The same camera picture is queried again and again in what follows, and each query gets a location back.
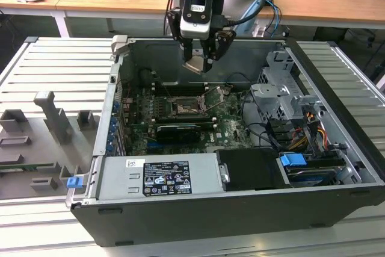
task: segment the blue cable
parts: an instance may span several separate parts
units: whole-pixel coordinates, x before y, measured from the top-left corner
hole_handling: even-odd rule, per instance
[[[275,33],[275,31],[277,30],[277,28],[278,28],[278,23],[279,23],[279,14],[278,14],[278,9],[277,9],[277,7],[271,2],[271,1],[269,1],[269,0],[266,0],[266,2],[267,3],[269,3],[271,6],[272,6],[272,8],[274,9],[274,12],[276,13],[276,25],[275,25],[275,27],[274,27],[274,30],[273,30],[273,32],[271,33],[271,38],[274,36],[274,33]]]

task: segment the robotic arm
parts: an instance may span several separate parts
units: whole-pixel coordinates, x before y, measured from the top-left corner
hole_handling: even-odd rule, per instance
[[[261,0],[259,9],[247,19],[234,22],[222,15],[224,0],[180,0],[180,7],[167,11],[166,15],[173,38],[183,47],[183,60],[187,68],[197,73],[208,72],[236,37],[234,30],[224,28],[254,18],[264,3],[265,0]],[[203,63],[193,57],[193,39],[200,40]]]

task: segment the power supply label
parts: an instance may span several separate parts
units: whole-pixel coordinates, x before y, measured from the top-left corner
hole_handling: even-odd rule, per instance
[[[188,161],[144,163],[143,194],[146,197],[191,193]]]

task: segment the white label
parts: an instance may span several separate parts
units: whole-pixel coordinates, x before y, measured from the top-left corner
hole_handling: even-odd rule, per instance
[[[190,185],[179,185],[180,189],[190,189]]]
[[[126,168],[143,168],[146,159],[127,159]]]
[[[23,169],[2,169],[0,173],[14,173],[14,172],[24,172]]]
[[[197,4],[192,4],[190,7],[191,11],[193,12],[204,12],[205,6],[203,5],[197,5]]]

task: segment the black plastic cover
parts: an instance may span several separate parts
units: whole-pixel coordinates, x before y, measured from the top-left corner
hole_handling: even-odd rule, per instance
[[[218,150],[220,164],[226,164],[230,182],[226,191],[271,190],[286,188],[273,149]]]

